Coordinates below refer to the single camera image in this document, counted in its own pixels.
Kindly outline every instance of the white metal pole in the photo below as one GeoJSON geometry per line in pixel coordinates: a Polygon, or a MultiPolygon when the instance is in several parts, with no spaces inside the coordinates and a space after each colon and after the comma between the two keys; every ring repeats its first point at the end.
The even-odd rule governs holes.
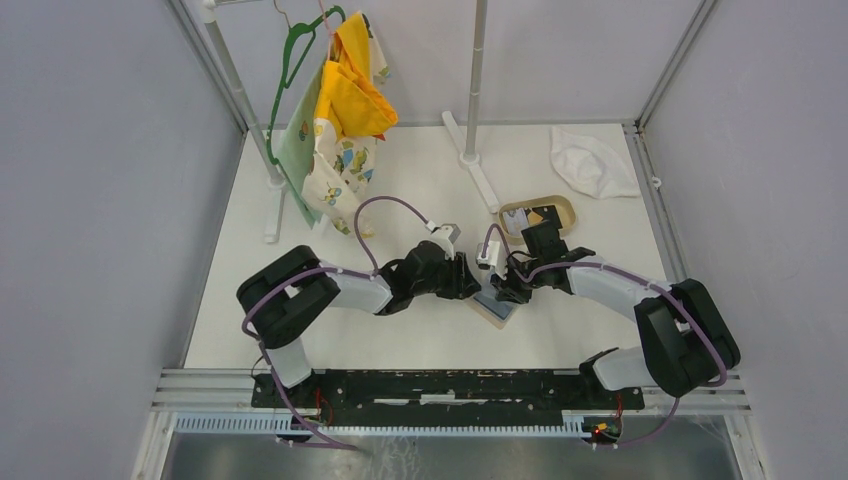
{"type": "Polygon", "coordinates": [[[265,168],[270,176],[270,184],[279,187],[284,183],[283,175],[277,170],[277,167],[271,163],[268,158],[268,151],[265,148],[265,136],[262,129],[259,128],[259,121],[256,118],[256,113],[250,105],[247,98],[247,93],[244,91],[244,86],[241,83],[236,66],[233,63],[233,58],[230,56],[230,50],[227,48],[227,43],[224,42],[224,36],[221,34],[221,29],[218,27],[218,22],[214,12],[205,4],[200,6],[203,23],[206,25],[206,32],[209,33],[209,40],[215,53],[218,55],[218,60],[221,62],[221,67],[224,69],[224,74],[227,77],[227,82],[230,84],[230,90],[233,92],[238,103],[239,110],[247,123],[247,128],[253,141],[256,142],[256,147],[259,149],[259,154],[262,155],[262,161],[265,163],[265,168]]]}
{"type": "Polygon", "coordinates": [[[477,143],[477,122],[480,110],[480,83],[483,78],[483,40],[486,37],[488,0],[477,0],[474,18],[474,56],[471,59],[471,90],[468,95],[468,125],[465,127],[465,155],[474,156],[477,143]]]}

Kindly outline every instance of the green cloth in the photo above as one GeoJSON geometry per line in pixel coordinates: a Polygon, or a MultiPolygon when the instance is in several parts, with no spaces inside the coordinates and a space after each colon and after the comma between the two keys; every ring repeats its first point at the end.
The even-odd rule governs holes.
{"type": "Polygon", "coordinates": [[[293,193],[295,202],[300,213],[303,214],[306,223],[312,227],[321,219],[321,212],[313,210],[303,200],[303,181],[312,169],[312,153],[315,151],[315,132],[313,131],[313,119],[315,117],[315,104],[318,103],[318,92],[321,91],[321,76],[324,70],[323,63],[315,72],[312,81],[306,88],[306,92],[292,115],[289,124],[283,133],[283,142],[276,157],[280,161],[280,167],[289,182],[289,188],[293,193]]]}

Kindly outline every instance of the small box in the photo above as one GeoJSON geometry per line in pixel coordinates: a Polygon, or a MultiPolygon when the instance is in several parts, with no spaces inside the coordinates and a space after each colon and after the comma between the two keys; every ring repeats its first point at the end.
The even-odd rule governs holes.
{"type": "Polygon", "coordinates": [[[558,224],[559,236],[563,237],[577,222],[577,214],[571,202],[562,195],[507,203],[498,211],[498,223],[504,229],[506,240],[511,245],[524,243],[521,231],[543,220],[558,224]]]}

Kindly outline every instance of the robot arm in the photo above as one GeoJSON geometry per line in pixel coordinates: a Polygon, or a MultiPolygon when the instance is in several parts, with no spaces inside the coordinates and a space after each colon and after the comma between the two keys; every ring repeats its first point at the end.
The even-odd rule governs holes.
{"type": "Polygon", "coordinates": [[[249,312],[275,288],[304,272],[314,273],[268,299],[251,319],[283,385],[293,387],[312,373],[300,336],[328,307],[391,315],[419,295],[465,299],[479,292],[465,254],[453,248],[459,233],[455,225],[435,228],[405,258],[372,275],[330,265],[301,245],[245,281],[236,296],[249,312]]]}
{"type": "Polygon", "coordinates": [[[739,363],[736,342],[700,282],[650,280],[647,283],[653,288],[649,289],[632,281],[640,277],[606,263],[589,249],[569,250],[556,227],[548,222],[527,228],[522,235],[528,260],[498,256],[496,241],[489,242],[487,249],[493,254],[478,253],[478,266],[494,267],[495,274],[489,278],[498,301],[527,303],[534,289],[548,286],[591,298],[636,323],[641,347],[602,352],[581,366],[581,370],[590,366],[604,389],[656,385],[679,398],[718,375],[718,366],[706,346],[691,328],[683,328],[685,319],[658,289],[682,303],[726,368],[739,363]],[[555,266],[564,262],[575,265],[555,266]]]}

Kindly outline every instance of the yellow cloth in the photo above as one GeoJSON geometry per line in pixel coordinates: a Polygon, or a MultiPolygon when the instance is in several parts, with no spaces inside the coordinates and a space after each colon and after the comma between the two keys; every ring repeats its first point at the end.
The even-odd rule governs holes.
{"type": "Polygon", "coordinates": [[[315,118],[326,118],[338,138],[379,135],[397,123],[397,112],[371,83],[368,28],[361,12],[336,30],[333,59],[324,65],[315,118]]]}

